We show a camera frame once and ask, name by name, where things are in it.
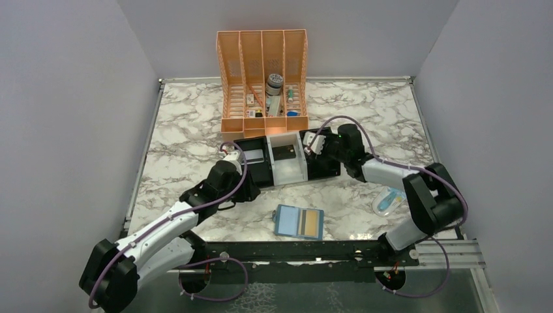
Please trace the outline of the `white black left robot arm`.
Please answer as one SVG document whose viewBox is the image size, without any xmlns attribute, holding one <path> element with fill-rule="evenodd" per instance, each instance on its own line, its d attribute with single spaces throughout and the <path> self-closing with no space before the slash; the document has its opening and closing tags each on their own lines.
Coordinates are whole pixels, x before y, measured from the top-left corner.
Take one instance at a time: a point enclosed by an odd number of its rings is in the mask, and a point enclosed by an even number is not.
<svg viewBox="0 0 553 313">
<path fill-rule="evenodd" d="M 79 281 L 89 296 L 88 305 L 122 312 L 140 288 L 170 269 L 230 261 L 229 256 L 207 252 L 207 243 L 193 229 L 217 213 L 222 203 L 250 202 L 259 194 L 249 165 L 236 153 L 226 155 L 204 180 L 140 231 L 95 245 Z"/>
</svg>

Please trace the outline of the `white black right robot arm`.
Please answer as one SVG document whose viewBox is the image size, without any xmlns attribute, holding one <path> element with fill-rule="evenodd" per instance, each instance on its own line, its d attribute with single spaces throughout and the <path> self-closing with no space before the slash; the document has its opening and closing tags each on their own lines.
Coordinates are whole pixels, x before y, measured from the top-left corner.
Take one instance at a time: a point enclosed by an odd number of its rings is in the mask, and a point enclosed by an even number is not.
<svg viewBox="0 0 553 313">
<path fill-rule="evenodd" d="M 377 259 L 392 265 L 408 247 L 465 219 L 466 202 L 443 164 L 420 168 L 384 160 L 366 151 L 362 135 L 355 124 L 341 125 L 336 133 L 320 128 L 305 132 L 303 146 L 312 162 L 339 162 L 353 179 L 405 194 L 410 217 L 378 237 Z"/>
</svg>

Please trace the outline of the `blue leather card holder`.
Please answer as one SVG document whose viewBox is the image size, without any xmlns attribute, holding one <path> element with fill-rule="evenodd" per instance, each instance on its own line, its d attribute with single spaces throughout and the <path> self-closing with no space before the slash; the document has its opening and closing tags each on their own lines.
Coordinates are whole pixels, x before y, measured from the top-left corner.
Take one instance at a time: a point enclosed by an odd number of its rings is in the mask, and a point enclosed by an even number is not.
<svg viewBox="0 0 553 313">
<path fill-rule="evenodd" d="M 323 222 L 322 222 L 322 238 L 310 239 L 300 237 L 298 235 L 298 223 L 300 209 L 309 209 L 302 207 L 294 207 L 291 205 L 279 204 L 273 211 L 273 222 L 275 223 L 274 234 L 285 237 L 293 237 L 300 239 L 318 240 L 323 239 Z"/>
</svg>

